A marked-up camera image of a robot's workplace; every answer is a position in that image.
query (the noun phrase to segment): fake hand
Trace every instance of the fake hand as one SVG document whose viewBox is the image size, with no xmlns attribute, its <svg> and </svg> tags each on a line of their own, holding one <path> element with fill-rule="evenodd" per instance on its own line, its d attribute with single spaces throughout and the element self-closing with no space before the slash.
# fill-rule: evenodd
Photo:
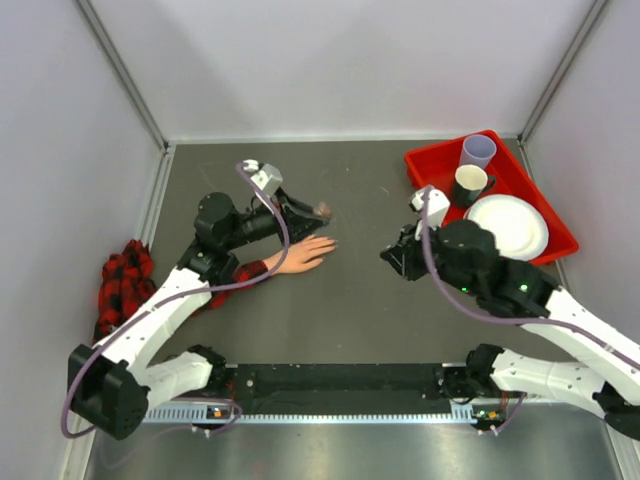
<svg viewBox="0 0 640 480">
<path fill-rule="evenodd" d="M 284 263 L 275 273 L 302 273 L 320 265 L 323 256 L 336 248 L 335 240 L 329 237 L 311 235 L 299 243 L 291 245 Z M 264 264 L 271 270 L 280 259 L 282 252 L 264 260 Z"/>
</svg>

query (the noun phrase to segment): black mug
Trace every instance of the black mug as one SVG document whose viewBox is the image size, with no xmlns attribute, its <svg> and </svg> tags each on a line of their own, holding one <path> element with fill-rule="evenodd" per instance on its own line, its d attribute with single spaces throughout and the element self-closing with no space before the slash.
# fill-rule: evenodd
<svg viewBox="0 0 640 480">
<path fill-rule="evenodd" d="M 467 208 L 480 195 L 488 192 L 496 185 L 496 177 L 476 165 L 463 165 L 456 169 L 451 203 L 456 207 Z"/>
</svg>

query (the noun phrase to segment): translucent plastic cup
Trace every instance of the translucent plastic cup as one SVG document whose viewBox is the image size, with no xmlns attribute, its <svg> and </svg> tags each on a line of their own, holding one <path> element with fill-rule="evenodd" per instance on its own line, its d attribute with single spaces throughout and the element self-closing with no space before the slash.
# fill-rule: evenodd
<svg viewBox="0 0 640 480">
<path fill-rule="evenodd" d="M 484 170 L 497 151 L 496 144 L 489 137 L 469 135 L 462 143 L 459 165 L 476 165 Z"/>
</svg>

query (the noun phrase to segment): red plastic tray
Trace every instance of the red plastic tray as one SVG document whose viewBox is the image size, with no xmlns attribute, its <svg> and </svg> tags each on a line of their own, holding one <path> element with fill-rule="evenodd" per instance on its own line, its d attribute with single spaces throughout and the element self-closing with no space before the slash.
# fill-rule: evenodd
<svg viewBox="0 0 640 480">
<path fill-rule="evenodd" d="M 533 205 L 547 222 L 549 245 L 542 255 L 531 260 L 531 263 L 545 265 L 577 252 L 580 246 L 576 239 L 496 132 L 485 130 L 477 133 L 491 138 L 498 147 L 495 157 L 486 169 L 489 175 L 496 176 L 497 183 L 483 196 L 503 193 L 519 197 Z M 465 138 L 466 136 L 407 152 L 404 160 L 414 188 L 433 185 L 449 195 L 453 188 L 453 175 L 458 167 L 462 142 Z M 465 209 L 452 205 L 444 219 L 444 224 L 461 219 L 464 212 Z"/>
</svg>

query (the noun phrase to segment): red plaid cloth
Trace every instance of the red plaid cloth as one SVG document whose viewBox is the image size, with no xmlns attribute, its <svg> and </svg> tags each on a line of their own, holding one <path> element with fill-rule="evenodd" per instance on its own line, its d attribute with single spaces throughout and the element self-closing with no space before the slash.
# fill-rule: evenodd
<svg viewBox="0 0 640 480">
<path fill-rule="evenodd" d="M 102 267 L 102 285 L 98 296 L 99 317 L 93 334 L 94 343 L 117 330 L 156 292 L 157 287 L 150 278 L 152 271 L 153 260 L 149 255 L 149 247 L 139 240 L 131 240 L 121 254 L 109 256 Z M 263 262 L 251 262 L 236 270 L 233 279 L 236 283 L 246 282 L 266 271 L 267 267 Z M 218 308 L 234 291 L 215 294 L 193 315 Z"/>
</svg>

